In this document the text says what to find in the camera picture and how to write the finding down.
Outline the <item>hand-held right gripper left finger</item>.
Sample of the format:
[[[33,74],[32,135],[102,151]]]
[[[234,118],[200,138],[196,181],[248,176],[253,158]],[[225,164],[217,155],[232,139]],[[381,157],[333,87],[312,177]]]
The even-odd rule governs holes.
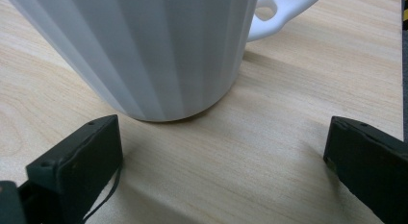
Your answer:
[[[85,224],[123,160],[118,117],[94,119],[26,166],[29,224]]]

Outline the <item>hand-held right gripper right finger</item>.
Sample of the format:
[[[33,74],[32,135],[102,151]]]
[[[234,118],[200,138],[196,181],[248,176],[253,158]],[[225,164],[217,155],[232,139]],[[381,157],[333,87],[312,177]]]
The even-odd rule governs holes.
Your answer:
[[[334,116],[323,160],[385,224],[408,224],[408,144],[371,125]]]

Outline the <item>white ribbed mug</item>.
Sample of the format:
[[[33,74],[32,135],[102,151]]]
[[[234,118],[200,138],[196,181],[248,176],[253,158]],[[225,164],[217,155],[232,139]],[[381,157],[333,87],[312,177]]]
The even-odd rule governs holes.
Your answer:
[[[318,0],[9,0],[111,107],[166,122],[237,79],[245,45]]]

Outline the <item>yellow black hazard tape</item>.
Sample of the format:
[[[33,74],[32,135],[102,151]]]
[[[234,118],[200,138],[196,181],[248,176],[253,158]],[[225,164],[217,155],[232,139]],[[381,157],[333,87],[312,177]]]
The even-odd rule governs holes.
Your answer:
[[[401,0],[402,31],[408,31],[408,0]]]

